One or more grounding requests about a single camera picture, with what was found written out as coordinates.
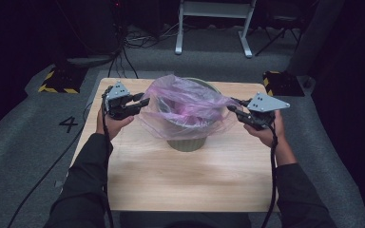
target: white metal stand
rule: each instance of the white metal stand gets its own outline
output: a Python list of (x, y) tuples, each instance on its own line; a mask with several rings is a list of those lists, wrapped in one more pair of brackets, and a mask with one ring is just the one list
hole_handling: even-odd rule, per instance
[(253, 17), (257, 0), (252, 0), (251, 4), (231, 4), (231, 3), (211, 3), (211, 2), (190, 2), (181, 0), (179, 13), (179, 34), (177, 35), (176, 54), (183, 52), (183, 17), (184, 16), (208, 16), (208, 17), (228, 17), (245, 18), (244, 30), (239, 31), (244, 54), (247, 58), (253, 57), (247, 39), (245, 38), (248, 27)]

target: translucent purple plastic bag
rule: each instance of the translucent purple plastic bag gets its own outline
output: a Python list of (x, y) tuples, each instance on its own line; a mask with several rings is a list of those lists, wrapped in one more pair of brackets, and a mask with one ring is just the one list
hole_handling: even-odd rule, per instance
[(242, 110), (241, 105), (209, 88), (211, 85), (193, 81), (168, 75), (155, 80), (144, 93), (142, 100), (150, 98), (150, 102), (138, 118), (154, 137), (200, 139), (226, 132), (237, 122), (236, 114), (227, 106)]

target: hand-mounted device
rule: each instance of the hand-mounted device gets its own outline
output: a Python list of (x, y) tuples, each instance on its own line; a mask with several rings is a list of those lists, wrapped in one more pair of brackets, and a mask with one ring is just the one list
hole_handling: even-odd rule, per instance
[(247, 101), (236, 98), (232, 99), (240, 105), (247, 107), (249, 113), (237, 110), (233, 105), (227, 108), (236, 113), (237, 119), (240, 122), (249, 124), (256, 130), (266, 129), (272, 124), (275, 119), (275, 110), (290, 107), (289, 104), (260, 92), (257, 92), (253, 99)]
[[(114, 120), (123, 120), (128, 116), (139, 114), (141, 108), (149, 104), (149, 98), (141, 100), (143, 93), (130, 95), (129, 90), (118, 81), (115, 86), (109, 86), (103, 94), (105, 100), (105, 110)], [(136, 104), (126, 105), (129, 102), (137, 102)]]

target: gray carpet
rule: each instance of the gray carpet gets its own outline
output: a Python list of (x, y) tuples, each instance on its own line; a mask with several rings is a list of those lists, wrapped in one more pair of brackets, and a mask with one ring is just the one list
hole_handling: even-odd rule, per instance
[[(127, 57), (140, 78), (157, 78), (168, 73), (197, 77), (206, 81), (262, 83), (262, 72), (284, 70), (293, 54), (295, 41), (290, 34), (278, 39), (259, 57), (247, 59), (241, 50), (238, 28), (227, 30), (190, 30), (184, 35), (182, 55), (174, 54), (175, 36), (151, 48), (127, 48)], [(267, 43), (263, 30), (248, 37), (253, 52)], [(39, 86), (51, 66), (42, 69), (25, 88), (28, 97), (0, 122), (0, 227), (6, 227), (22, 199), (63, 153), (82, 128), (83, 113), (95, 93), (97, 82), (106, 77), (109, 64), (91, 68), (80, 94), (39, 93)], [(123, 55), (110, 76), (134, 73)], [(365, 209), (358, 188), (340, 161), (319, 121), (312, 88), (305, 97), (278, 97), (291, 104), (282, 113), (287, 138), (299, 162), (315, 184), (338, 227), (365, 227)], [(78, 124), (67, 133), (59, 125), (70, 116)], [(77, 141), (39, 184), (17, 215), (12, 227), (42, 227), (51, 204), (60, 193), (56, 181), (67, 174)], [(264, 213), (250, 213), (253, 227), (260, 227)], [(274, 214), (268, 227), (280, 227)]]

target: person's left hand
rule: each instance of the person's left hand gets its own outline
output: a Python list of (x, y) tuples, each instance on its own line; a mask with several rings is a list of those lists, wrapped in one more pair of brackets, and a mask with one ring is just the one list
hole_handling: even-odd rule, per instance
[[(133, 116), (129, 116), (121, 121), (116, 121), (111, 119), (108, 115), (106, 115), (106, 126), (108, 128), (108, 134), (109, 139), (114, 139), (118, 133), (121, 131), (121, 129), (130, 124), (134, 120)], [(96, 126), (96, 133), (98, 134), (105, 134), (105, 130), (103, 127), (103, 113), (102, 113), (102, 107), (99, 110), (99, 113), (97, 115), (97, 126)]]

